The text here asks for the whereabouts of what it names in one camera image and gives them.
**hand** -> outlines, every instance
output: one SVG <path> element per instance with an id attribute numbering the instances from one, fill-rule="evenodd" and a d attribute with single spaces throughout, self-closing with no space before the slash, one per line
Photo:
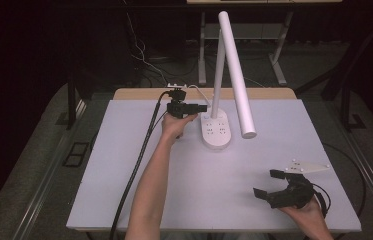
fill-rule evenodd
<path id="1" fill-rule="evenodd" d="M 320 206 L 315 197 L 301 209 L 296 207 L 279 208 L 291 217 L 298 227 L 312 240 L 332 240 L 333 237 L 324 221 Z"/>
<path id="2" fill-rule="evenodd" d="M 188 122 L 193 121 L 198 116 L 198 114 L 188 115 L 183 119 L 178 119 L 173 117 L 171 114 L 167 113 L 162 121 L 162 134 L 161 138 L 167 138 L 173 144 L 176 138 L 183 135 L 183 129 Z"/>

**white desk lamp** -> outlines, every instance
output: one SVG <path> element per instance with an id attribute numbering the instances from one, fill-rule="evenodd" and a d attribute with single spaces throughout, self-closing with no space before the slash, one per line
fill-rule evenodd
<path id="1" fill-rule="evenodd" d="M 250 139 L 257 136 L 243 80 L 242 68 L 239 63 L 235 40 L 230 26 L 229 15 L 226 12 L 220 12 L 218 20 L 221 29 L 218 37 L 214 96 L 212 107 L 208 110 L 208 112 L 211 112 L 211 115 L 208 112 L 201 113 L 202 137 L 205 145 L 211 149 L 224 149 L 232 137 L 227 115 L 218 107 L 225 57 L 227 57 L 227 65 L 232 81 L 242 137 Z"/>

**lamp base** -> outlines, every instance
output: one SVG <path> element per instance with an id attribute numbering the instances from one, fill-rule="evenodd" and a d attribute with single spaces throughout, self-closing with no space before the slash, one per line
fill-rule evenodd
<path id="1" fill-rule="evenodd" d="M 227 114 L 222 109 L 218 109 L 216 118 L 211 118 L 211 109 L 201 113 L 201 128 L 204 144 L 208 148 L 220 150 L 229 145 L 232 134 Z"/>

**human arm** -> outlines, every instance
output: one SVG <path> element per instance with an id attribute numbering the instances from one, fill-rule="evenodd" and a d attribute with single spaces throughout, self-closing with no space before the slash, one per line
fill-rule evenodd
<path id="1" fill-rule="evenodd" d="M 303 208 L 279 208 L 291 217 L 298 227 L 312 240 L 333 240 L 315 197 Z"/>
<path id="2" fill-rule="evenodd" d="M 171 147 L 183 134 L 186 124 L 196 118 L 189 115 L 177 119 L 166 114 L 162 122 L 162 133 L 136 188 L 130 211 L 126 240 L 159 239 L 160 224 L 164 210 L 168 184 L 168 169 Z"/>

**white tabletop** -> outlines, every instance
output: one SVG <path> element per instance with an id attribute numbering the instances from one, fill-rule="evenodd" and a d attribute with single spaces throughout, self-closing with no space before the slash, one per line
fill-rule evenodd
<path id="1" fill-rule="evenodd" d="M 160 113 L 165 111 L 165 103 Z M 134 168 L 155 100 L 114 100 L 108 105 L 94 149 L 79 187 L 68 228 L 109 230 Z M 233 100 L 221 100 L 232 129 L 230 145 L 221 151 L 202 143 L 199 119 L 188 124 L 172 149 L 162 230 L 290 232 L 298 228 L 286 215 L 253 195 L 286 188 L 271 178 L 292 159 L 330 164 L 300 100 L 250 100 L 257 137 L 242 139 Z M 125 230 L 137 182 L 156 146 L 160 124 L 150 138 L 142 165 L 127 197 L 118 229 Z M 333 168 L 306 174 L 332 199 L 326 217 L 333 232 L 360 231 L 361 224 Z"/>

